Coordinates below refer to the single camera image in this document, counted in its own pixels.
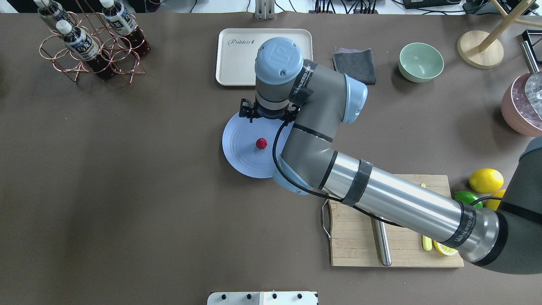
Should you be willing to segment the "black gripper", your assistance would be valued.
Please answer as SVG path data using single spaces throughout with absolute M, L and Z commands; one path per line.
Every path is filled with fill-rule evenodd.
M 299 114 L 299 106 L 287 102 L 286 107 L 279 110 L 269 110 L 263 107 L 258 101 L 252 102 L 249 99 L 241 99 L 239 116 L 248 118 L 250 123 L 253 119 L 279 119 L 285 122 L 293 122 Z

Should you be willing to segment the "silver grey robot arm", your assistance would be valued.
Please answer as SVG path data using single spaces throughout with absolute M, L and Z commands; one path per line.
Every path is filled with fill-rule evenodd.
M 381 216 L 451 247 L 469 263 L 507 274 L 540 274 L 541 137 L 530 141 L 496 211 L 441 196 L 331 145 L 353 123 L 368 89 L 356 79 L 305 59 L 286 37 L 265 41 L 255 59 L 255 102 L 239 115 L 281 119 L 293 127 L 277 156 L 277 183 L 293 192 L 320 189 L 360 212 Z

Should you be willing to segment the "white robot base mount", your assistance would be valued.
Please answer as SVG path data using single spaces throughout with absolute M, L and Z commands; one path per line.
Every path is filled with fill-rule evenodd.
M 207 305 L 318 305 L 315 291 L 241 291 L 215 292 Z

